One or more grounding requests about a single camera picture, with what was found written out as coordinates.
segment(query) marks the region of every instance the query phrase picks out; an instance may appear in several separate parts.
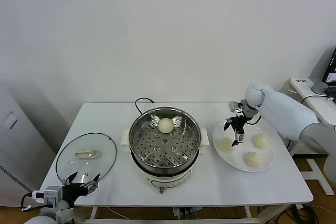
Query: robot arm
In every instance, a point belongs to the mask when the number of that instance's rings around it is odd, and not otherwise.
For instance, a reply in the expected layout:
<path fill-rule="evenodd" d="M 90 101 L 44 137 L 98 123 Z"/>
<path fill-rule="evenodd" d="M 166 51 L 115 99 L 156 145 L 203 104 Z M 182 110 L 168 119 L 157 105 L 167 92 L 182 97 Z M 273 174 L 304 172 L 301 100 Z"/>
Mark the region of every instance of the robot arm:
<path fill-rule="evenodd" d="M 262 84 L 249 86 L 245 93 L 245 99 L 235 103 L 240 107 L 244 116 L 236 116 L 231 121 L 243 122 L 250 117 L 254 111 L 260 112 L 260 116 L 273 126 L 279 134 L 292 141 L 301 141 L 308 148 L 316 152 L 325 150 L 329 156 L 324 165 L 324 171 L 328 178 L 336 180 L 336 131 L 319 122 L 315 113 L 308 107 L 290 98 L 289 96 L 274 91 L 272 88 Z M 241 143 L 242 140 L 235 139 L 234 143 Z"/>
<path fill-rule="evenodd" d="M 77 173 L 71 174 L 67 179 L 62 180 L 62 186 L 49 186 L 44 191 L 33 191 L 23 197 L 21 207 L 23 212 L 42 208 L 39 216 L 33 217 L 25 224 L 64 224 L 74 216 L 73 207 L 75 201 L 80 196 L 87 196 L 98 188 L 99 174 L 90 182 L 73 183 L 72 181 Z M 23 201 L 26 196 L 32 197 L 38 203 L 46 205 L 32 208 L 23 207 Z"/>

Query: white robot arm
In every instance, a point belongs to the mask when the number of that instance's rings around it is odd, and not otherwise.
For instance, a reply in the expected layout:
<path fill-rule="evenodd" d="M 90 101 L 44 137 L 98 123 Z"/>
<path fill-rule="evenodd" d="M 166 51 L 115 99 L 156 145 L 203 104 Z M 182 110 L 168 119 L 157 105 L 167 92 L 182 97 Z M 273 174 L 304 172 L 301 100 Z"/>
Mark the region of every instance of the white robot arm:
<path fill-rule="evenodd" d="M 237 108 L 241 108 L 245 115 L 245 120 L 241 116 L 229 119 L 235 133 L 238 134 L 239 129 L 234 127 L 232 121 L 239 119 L 242 123 L 238 125 L 241 127 L 251 120 L 253 115 L 260 112 L 260 116 L 282 136 L 292 141 L 301 141 L 318 153 L 325 150 L 329 156 L 325 162 L 324 171 L 330 180 L 336 181 L 336 131 L 320 123 L 310 108 L 263 84 L 249 86 L 245 99 L 234 103 L 235 105 L 231 107 L 235 107 L 236 111 Z M 239 141 L 236 138 L 235 144 L 241 142 L 242 140 Z"/>

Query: white cabinet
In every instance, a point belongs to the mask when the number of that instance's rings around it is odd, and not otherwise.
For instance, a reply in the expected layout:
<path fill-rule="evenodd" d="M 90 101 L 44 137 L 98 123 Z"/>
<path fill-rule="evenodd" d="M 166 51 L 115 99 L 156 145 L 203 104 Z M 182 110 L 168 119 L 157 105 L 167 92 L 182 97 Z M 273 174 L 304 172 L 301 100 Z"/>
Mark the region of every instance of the white cabinet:
<path fill-rule="evenodd" d="M 0 87 L 0 206 L 19 206 L 38 190 L 55 153 L 8 91 Z"/>

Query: desk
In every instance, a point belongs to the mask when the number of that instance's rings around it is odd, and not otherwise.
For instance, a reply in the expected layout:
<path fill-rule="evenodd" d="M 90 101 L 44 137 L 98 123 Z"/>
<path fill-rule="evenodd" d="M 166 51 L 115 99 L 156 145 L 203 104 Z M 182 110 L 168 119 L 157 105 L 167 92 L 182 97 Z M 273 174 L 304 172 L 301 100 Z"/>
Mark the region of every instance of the desk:
<path fill-rule="evenodd" d="M 78 198 L 77 206 L 214 207 L 282 205 L 266 208 L 258 216 L 259 219 L 249 218 L 243 219 L 249 222 L 239 222 L 264 223 L 290 204 L 306 203 L 313 200 L 306 182 L 278 133 L 264 120 L 261 120 L 258 126 L 270 136 L 270 140 L 275 146 L 276 157 L 274 163 L 268 169 L 258 173 L 248 173 L 228 165 L 219 157 L 213 147 L 212 132 L 215 125 L 223 121 L 224 118 L 232 116 L 227 103 L 139 103 L 139 108 L 142 111 L 158 106 L 174 106 L 185 110 L 195 118 L 201 128 L 207 129 L 210 146 L 206 147 L 206 154 L 198 157 L 190 178 L 178 187 L 167 189 L 164 194 L 160 195 L 157 188 L 141 180 L 142 178 L 136 172 L 136 166 L 130 153 L 124 152 L 120 145 L 124 129 L 129 128 L 139 115 L 134 104 L 85 103 L 69 130 L 60 151 L 79 135 L 88 132 L 100 132 L 110 136 L 115 141 L 118 154 L 111 171 L 99 181 L 99 188 L 87 197 Z M 41 189 L 45 189 L 49 185 L 55 185 L 55 183 L 61 185 L 55 172 L 56 160 L 60 151 Z M 87 220 L 85 223 L 97 222 Z"/>
<path fill-rule="evenodd" d="M 311 91 L 311 87 L 313 87 L 314 81 L 316 80 L 317 79 L 309 78 L 291 78 L 289 82 L 296 91 L 305 98 L 310 95 L 317 95 Z M 336 125 L 336 103 L 334 101 L 329 101 L 326 97 L 311 97 L 307 98 L 305 102 L 307 102 L 309 107 L 325 125 L 332 127 Z"/>

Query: wooden floor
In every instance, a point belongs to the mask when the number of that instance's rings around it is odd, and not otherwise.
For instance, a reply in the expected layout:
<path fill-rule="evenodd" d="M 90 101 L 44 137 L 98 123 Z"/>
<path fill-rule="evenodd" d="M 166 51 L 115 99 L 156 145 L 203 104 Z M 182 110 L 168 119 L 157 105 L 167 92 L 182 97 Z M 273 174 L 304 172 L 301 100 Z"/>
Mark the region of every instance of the wooden floor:
<path fill-rule="evenodd" d="M 323 170 L 324 158 L 315 158 L 315 161 Z M 296 164 L 298 165 L 301 171 L 308 171 L 309 166 L 304 159 L 296 159 Z M 332 212 L 336 212 L 336 196 L 326 196 L 319 186 L 317 181 L 308 181 L 307 182 L 310 190 L 314 195 L 314 201 L 311 204 L 318 205 Z M 328 213 L 323 209 L 312 207 L 319 218 L 320 224 L 324 223 L 336 223 L 336 215 Z M 76 207 L 76 215 L 79 215 L 81 218 L 89 218 L 91 213 L 90 207 Z M 218 207 L 219 213 L 224 218 L 244 218 L 245 211 L 244 208 L 238 207 Z M 113 210 L 118 213 L 125 215 L 131 219 L 177 219 L 173 216 L 172 208 L 113 208 Z M 250 208 L 252 216 L 257 216 L 257 207 Z M 0 207 L 0 223 L 12 223 L 12 224 L 22 224 L 26 220 L 32 218 L 33 216 L 38 215 L 39 211 L 32 211 L 28 213 L 22 213 L 19 208 L 9 208 L 9 207 Z M 220 219 L 220 216 L 216 212 L 215 208 L 203 208 L 197 211 L 197 216 L 200 219 Z M 98 208 L 96 218 L 101 219 L 120 219 L 121 217 L 111 212 L 108 208 Z M 195 214 L 191 215 L 192 219 L 196 219 Z M 292 224 L 295 223 L 287 215 L 282 215 L 279 224 Z"/>

